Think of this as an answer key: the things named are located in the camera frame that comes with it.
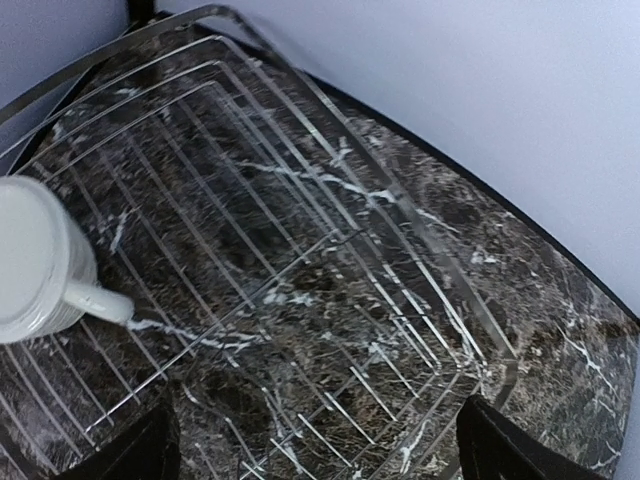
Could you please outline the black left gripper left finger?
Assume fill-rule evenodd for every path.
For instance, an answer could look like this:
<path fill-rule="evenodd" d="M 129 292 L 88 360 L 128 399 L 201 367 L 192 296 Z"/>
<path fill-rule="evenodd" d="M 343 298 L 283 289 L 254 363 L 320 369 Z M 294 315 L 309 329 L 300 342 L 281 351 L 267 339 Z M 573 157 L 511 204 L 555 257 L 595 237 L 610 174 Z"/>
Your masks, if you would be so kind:
<path fill-rule="evenodd" d="M 53 479 L 178 479 L 180 427 L 163 400 L 100 451 Z"/>

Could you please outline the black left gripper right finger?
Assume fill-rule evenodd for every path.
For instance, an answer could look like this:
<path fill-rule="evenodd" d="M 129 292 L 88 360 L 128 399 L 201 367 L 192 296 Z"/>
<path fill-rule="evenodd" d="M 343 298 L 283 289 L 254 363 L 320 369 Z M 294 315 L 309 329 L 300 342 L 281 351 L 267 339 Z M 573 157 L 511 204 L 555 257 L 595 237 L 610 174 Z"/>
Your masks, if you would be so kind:
<path fill-rule="evenodd" d="M 480 395 L 456 419 L 462 475 L 472 480 L 600 480 L 601 475 L 543 446 Z"/>

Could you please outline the cream ribbed mug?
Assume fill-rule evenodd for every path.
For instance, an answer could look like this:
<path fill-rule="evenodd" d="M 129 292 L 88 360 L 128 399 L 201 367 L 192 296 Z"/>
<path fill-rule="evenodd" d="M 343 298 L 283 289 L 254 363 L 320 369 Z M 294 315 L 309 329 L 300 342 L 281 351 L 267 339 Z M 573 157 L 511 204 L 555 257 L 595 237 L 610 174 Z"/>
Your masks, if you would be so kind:
<path fill-rule="evenodd" d="M 98 286 L 86 235 L 56 195 L 31 177 L 1 178 L 1 342 L 65 330 L 85 314 L 124 324 L 133 300 Z"/>

